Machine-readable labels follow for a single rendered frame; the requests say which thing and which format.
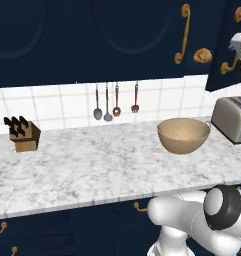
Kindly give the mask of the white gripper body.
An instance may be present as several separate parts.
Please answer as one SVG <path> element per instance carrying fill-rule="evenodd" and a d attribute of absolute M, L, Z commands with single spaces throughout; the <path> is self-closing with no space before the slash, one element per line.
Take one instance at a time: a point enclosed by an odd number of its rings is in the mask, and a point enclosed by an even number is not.
<path fill-rule="evenodd" d="M 230 49 L 235 50 L 241 59 L 241 33 L 236 33 L 230 40 Z"/>

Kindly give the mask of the navy open cabinet door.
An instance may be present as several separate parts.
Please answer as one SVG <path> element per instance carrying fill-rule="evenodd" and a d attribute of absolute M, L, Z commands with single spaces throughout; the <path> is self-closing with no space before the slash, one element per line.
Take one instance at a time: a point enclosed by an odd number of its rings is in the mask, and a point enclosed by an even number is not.
<path fill-rule="evenodd" d="M 233 20 L 237 7 L 241 7 L 241 0 L 226 0 L 220 31 L 210 65 L 210 71 L 206 83 L 206 91 L 213 92 L 241 82 L 241 60 L 239 59 L 235 69 L 222 75 L 220 67 L 223 62 L 232 65 L 236 52 L 229 48 L 231 38 L 241 32 L 241 22 Z"/>

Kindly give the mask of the brown bread loaf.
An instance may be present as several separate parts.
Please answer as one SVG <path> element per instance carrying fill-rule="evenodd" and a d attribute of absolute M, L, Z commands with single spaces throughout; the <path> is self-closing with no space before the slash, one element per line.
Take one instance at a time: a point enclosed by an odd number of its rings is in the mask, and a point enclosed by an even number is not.
<path fill-rule="evenodd" d="M 207 48 L 200 48 L 195 52 L 193 60 L 201 64 L 210 63 L 212 61 L 212 54 Z"/>

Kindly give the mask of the navy closed cabinet door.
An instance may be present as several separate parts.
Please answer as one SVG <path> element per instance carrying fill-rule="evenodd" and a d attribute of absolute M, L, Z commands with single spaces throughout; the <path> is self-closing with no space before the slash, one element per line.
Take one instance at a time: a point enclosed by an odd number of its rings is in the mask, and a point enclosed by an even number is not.
<path fill-rule="evenodd" d="M 74 0 L 75 79 L 79 83 L 179 78 L 209 72 L 193 60 L 202 40 L 195 35 L 195 18 L 203 0 Z M 180 64 L 190 5 L 188 42 Z"/>
<path fill-rule="evenodd" d="M 0 88 L 74 81 L 74 0 L 0 0 Z"/>

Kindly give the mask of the navy lower cabinet run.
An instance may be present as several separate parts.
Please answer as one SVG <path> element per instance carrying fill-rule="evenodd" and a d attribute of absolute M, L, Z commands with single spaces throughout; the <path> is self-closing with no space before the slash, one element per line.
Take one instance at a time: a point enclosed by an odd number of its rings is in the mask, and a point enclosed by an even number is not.
<path fill-rule="evenodd" d="M 0 217 L 8 224 L 0 234 L 0 256 L 11 256 L 14 246 L 15 256 L 147 256 L 161 227 L 149 219 L 148 211 L 137 212 L 133 203 L 148 209 L 151 199 Z M 195 256 L 215 256 L 191 237 L 186 245 Z"/>

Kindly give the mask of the silver toaster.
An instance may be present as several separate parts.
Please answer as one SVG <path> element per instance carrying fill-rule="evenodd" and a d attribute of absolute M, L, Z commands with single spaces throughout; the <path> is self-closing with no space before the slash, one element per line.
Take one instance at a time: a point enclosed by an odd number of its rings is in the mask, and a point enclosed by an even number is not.
<path fill-rule="evenodd" d="M 219 98 L 211 123 L 233 144 L 241 144 L 241 96 Z"/>

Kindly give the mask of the brown hanging fork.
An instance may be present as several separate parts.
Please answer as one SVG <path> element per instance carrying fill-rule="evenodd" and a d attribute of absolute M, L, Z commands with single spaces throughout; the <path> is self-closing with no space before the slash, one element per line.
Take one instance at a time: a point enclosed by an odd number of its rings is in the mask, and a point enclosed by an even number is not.
<path fill-rule="evenodd" d="M 138 98 L 138 82 L 136 82 L 136 84 L 135 84 L 134 104 L 131 106 L 132 113 L 138 113 L 138 111 L 139 111 L 139 105 L 137 104 L 137 98 Z"/>

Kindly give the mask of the brown hanging slotted spoon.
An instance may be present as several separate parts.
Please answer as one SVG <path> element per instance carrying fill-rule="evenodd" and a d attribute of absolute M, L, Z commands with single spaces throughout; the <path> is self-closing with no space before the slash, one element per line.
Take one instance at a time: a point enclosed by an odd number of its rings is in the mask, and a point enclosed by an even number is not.
<path fill-rule="evenodd" d="M 119 96 L 119 86 L 118 82 L 116 82 L 115 86 L 115 107 L 113 108 L 113 116 L 114 117 L 119 117 L 121 114 L 121 109 L 118 106 L 118 96 Z"/>

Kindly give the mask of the grey hanging ladle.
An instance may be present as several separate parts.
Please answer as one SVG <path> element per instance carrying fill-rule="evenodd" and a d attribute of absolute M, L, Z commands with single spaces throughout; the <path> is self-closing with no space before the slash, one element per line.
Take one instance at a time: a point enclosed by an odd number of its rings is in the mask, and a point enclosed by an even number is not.
<path fill-rule="evenodd" d="M 104 115 L 104 121 L 106 122 L 111 122 L 113 119 L 113 116 L 109 113 L 109 106 L 108 106 L 108 102 L 109 102 L 109 97 L 108 97 L 108 83 L 106 82 L 106 113 Z"/>

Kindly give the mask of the grey hanging spoon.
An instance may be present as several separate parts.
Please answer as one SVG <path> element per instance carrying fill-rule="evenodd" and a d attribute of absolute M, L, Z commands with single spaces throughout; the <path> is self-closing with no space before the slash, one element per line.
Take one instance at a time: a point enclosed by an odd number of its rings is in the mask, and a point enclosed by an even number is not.
<path fill-rule="evenodd" d="M 96 108 L 93 111 L 93 116 L 96 120 L 100 120 L 102 118 L 102 110 L 99 108 L 99 90 L 95 91 L 96 98 Z"/>

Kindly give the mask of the wooden knife block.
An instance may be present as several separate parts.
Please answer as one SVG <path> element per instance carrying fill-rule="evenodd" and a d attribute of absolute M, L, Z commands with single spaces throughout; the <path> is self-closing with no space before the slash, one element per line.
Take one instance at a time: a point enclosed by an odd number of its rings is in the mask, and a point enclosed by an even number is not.
<path fill-rule="evenodd" d="M 32 121 L 27 121 L 23 116 L 12 116 L 5 117 L 4 124 L 9 127 L 9 139 L 15 143 L 18 153 L 38 149 L 41 130 Z"/>

